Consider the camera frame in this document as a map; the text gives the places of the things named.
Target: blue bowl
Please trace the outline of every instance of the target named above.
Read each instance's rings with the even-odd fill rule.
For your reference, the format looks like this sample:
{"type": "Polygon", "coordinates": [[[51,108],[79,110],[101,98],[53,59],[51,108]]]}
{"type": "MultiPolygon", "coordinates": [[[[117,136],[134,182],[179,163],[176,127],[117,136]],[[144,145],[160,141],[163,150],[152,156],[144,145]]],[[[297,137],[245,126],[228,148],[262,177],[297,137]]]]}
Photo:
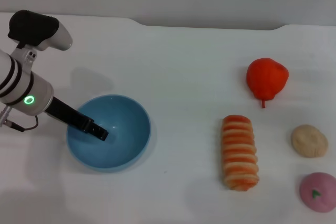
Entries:
{"type": "Polygon", "coordinates": [[[73,156],[100,172],[116,172],[137,161],[151,136],[146,110],[122,95],[104,95],[82,105],[79,112],[109,132],[105,141],[68,127],[67,143],[73,156]]]}

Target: green indicator light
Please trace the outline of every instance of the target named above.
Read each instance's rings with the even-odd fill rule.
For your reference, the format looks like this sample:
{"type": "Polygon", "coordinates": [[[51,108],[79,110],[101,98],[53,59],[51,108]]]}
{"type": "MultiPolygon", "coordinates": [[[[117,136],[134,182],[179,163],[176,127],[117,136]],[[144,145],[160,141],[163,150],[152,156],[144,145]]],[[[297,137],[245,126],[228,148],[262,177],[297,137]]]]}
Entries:
{"type": "Polygon", "coordinates": [[[27,105],[30,105],[32,104],[33,102],[35,101],[35,98],[32,96],[32,95],[29,95],[25,98],[24,102],[27,104],[27,105]]]}

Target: white table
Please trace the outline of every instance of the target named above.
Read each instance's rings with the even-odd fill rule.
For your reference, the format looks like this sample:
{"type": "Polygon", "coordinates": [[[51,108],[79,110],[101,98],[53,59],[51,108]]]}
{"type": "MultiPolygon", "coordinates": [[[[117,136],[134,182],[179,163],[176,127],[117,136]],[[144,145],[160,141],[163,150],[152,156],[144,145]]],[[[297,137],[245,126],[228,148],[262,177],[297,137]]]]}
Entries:
{"type": "MultiPolygon", "coordinates": [[[[0,14],[0,48],[12,14],[0,14]]],[[[66,126],[43,114],[27,133],[1,128],[0,223],[267,224],[334,223],[298,197],[301,178],[336,176],[336,28],[284,26],[272,31],[142,26],[123,18],[55,16],[74,45],[39,52],[33,70],[55,96],[77,108],[122,94],[148,111],[153,134],[140,160],[119,173],[78,164],[66,126]],[[270,57],[289,69],[284,90],[261,109],[245,84],[247,66],[270,57]],[[252,120],[259,184],[226,190],[219,166],[219,126],[229,114],[252,120]],[[323,158],[300,157],[289,136],[300,124],[329,139],[323,158]]],[[[19,112],[22,125],[35,123],[19,112]]]]}

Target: toy food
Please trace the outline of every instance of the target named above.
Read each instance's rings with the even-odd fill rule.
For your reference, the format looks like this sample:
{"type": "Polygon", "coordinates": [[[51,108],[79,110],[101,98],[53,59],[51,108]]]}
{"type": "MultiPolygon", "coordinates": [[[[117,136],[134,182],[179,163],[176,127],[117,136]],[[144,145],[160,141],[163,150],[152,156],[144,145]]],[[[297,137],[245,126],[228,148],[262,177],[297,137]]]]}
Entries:
{"type": "Polygon", "coordinates": [[[336,207],[336,178],[328,173],[312,173],[300,185],[302,201],[316,212],[330,212],[336,207]]]}
{"type": "Polygon", "coordinates": [[[294,149],[304,157],[323,157],[328,149],[328,140],[317,128],[301,125],[291,135],[294,149]]]}
{"type": "Polygon", "coordinates": [[[242,115],[225,117],[222,126],[222,169],[224,184],[231,190],[247,191],[258,183],[256,152],[251,121],[242,115]]]}
{"type": "Polygon", "coordinates": [[[288,70],[283,65],[269,58],[261,58],[248,67],[246,82],[265,108],[265,101],[272,100],[284,88],[288,77],[288,70]]]}

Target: red pepper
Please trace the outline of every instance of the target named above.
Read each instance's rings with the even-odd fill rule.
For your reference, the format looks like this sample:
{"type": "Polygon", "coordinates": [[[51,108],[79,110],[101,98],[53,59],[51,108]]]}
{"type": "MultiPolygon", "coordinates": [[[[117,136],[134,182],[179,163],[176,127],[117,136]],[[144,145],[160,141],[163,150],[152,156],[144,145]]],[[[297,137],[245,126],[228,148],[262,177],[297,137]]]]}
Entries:
{"type": "Polygon", "coordinates": [[[285,87],[288,77],[289,72],[283,65],[269,58],[261,58],[248,67],[246,82],[265,108],[265,101],[272,100],[285,87]]]}

